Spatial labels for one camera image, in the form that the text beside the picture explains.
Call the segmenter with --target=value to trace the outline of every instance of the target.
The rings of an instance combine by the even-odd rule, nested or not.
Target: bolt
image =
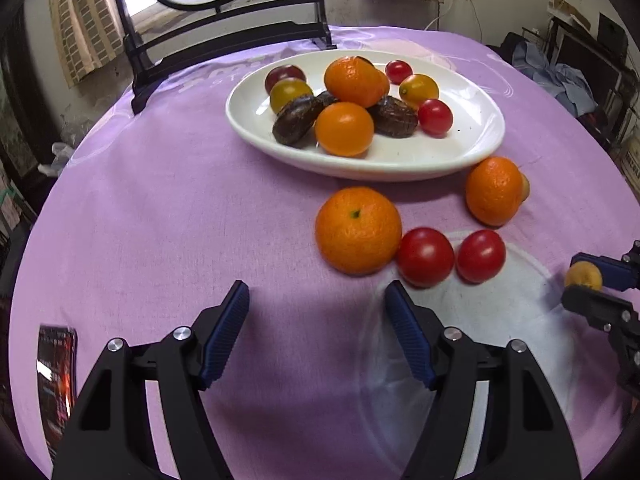
[[[444,337],[450,341],[457,341],[458,339],[462,339],[462,332],[454,326],[449,326],[444,329]]]
[[[188,326],[179,326],[174,330],[174,339],[184,341],[191,337],[191,328]]]
[[[513,348],[518,354],[522,354],[527,351],[527,344],[521,339],[514,339],[511,341],[511,348]]]
[[[124,341],[117,337],[116,339],[112,339],[107,343],[107,349],[109,352],[117,352],[124,346]]]

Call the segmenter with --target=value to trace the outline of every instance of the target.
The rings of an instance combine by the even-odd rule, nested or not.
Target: plate
[[[454,123],[447,137],[435,139],[419,128],[407,139],[376,134],[367,152],[357,158],[329,155],[318,145],[292,148],[277,143],[271,133],[276,115],[264,90],[267,74],[277,66],[299,66],[318,95],[325,90],[324,70],[342,56],[364,56],[382,71],[389,61],[402,59],[414,73],[432,77],[440,87],[440,99],[453,112]],[[398,97],[398,86],[391,85],[390,94]],[[500,108],[478,85],[429,61],[373,50],[323,50],[271,63],[236,85],[226,100],[226,116],[246,142],[286,164],[314,173],[375,182],[408,182],[455,173],[487,158],[504,138]]]

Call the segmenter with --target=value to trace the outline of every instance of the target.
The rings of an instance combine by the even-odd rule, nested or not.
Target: phone screen
[[[38,398],[44,437],[51,461],[76,401],[76,331],[41,326],[38,337]]]

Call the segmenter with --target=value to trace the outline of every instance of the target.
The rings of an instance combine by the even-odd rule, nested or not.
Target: table
[[[449,65],[503,110],[499,155],[532,194],[500,234],[508,264],[492,282],[455,276],[413,291],[480,342],[521,337],[540,361],[588,473],[620,432],[624,397],[601,333],[559,306],[562,273],[582,250],[618,256],[640,238],[640,210],[597,143],[556,101],[475,41],[400,28],[334,28],[343,48],[391,50]],[[20,434],[45,472],[36,391],[40,324],[78,330],[78,385],[106,342],[159,340],[219,304],[236,279],[251,312],[224,376],[202,394],[238,480],[397,480],[430,394],[383,322],[394,266],[350,278],[315,247],[316,213],[351,183],[285,166],[245,145],[224,117],[229,91],[268,62],[315,49],[271,45],[191,67],[166,81],[138,116],[130,91],[78,148],[45,204],[18,276],[10,325],[10,379]],[[399,207],[404,228],[462,239],[464,174],[373,185]],[[638,294],[628,294],[638,300]],[[159,396],[148,387],[159,462],[175,473]],[[470,433],[470,440],[478,432]],[[465,452],[465,467],[473,458]]]

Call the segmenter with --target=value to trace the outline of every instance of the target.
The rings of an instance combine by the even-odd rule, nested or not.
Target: purple tablecloth
[[[451,276],[416,295],[436,312],[452,305],[439,314],[478,341],[491,342],[482,338],[483,323],[498,327],[501,344],[529,339],[553,377],[586,474],[620,432],[622,395],[604,336],[558,306],[559,276],[580,250],[617,257],[640,238],[631,191],[561,105],[484,46],[398,28],[334,33],[343,48],[448,64],[502,109],[507,133],[498,154],[522,168],[532,189],[500,229],[511,270],[493,285],[464,286]],[[381,292],[395,269],[355,279],[326,266],[314,219],[349,183],[270,159],[225,119],[225,100],[242,76],[313,49],[309,41],[272,45],[192,67],[166,81],[136,117],[128,91],[77,150],[31,234],[12,306],[15,411],[24,446],[43,471],[51,462],[36,390],[40,324],[78,330],[80,387],[111,337],[130,345],[159,340],[242,279],[252,291],[251,313],[224,376],[202,394],[234,477],[400,476],[429,399],[396,359],[382,323]],[[458,174],[374,187],[398,205],[406,230],[427,225],[460,238],[478,228],[464,207],[463,182]],[[538,278],[519,280],[523,272]],[[493,301],[500,308],[483,310]],[[549,324],[540,330],[541,323]],[[387,351],[395,352],[393,367]],[[159,461],[174,472],[158,391],[148,391]]]

